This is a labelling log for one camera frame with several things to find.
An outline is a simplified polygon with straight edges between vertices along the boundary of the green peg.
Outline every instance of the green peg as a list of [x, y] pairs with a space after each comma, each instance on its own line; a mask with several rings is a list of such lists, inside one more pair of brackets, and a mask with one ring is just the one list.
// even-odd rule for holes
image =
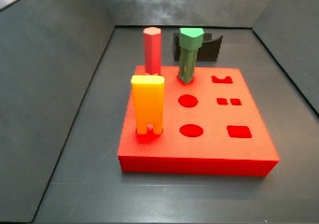
[[204, 31], [201, 28], [178, 29], [178, 78], [188, 84], [194, 76], [197, 49], [201, 47]]

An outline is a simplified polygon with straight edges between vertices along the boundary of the red block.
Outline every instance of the red block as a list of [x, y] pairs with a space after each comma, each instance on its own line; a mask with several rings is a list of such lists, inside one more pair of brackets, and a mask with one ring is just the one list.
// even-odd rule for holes
[[[177, 67], [161, 67], [165, 78], [161, 135], [154, 135], [150, 127], [148, 134], [136, 135], [129, 97], [117, 153], [121, 170], [265, 176], [278, 157], [240, 71], [197, 67], [188, 85], [178, 81], [177, 73]], [[142, 66], [137, 66], [136, 74], [144, 74]], [[240, 99], [241, 105], [218, 105], [220, 97], [228, 101]]]

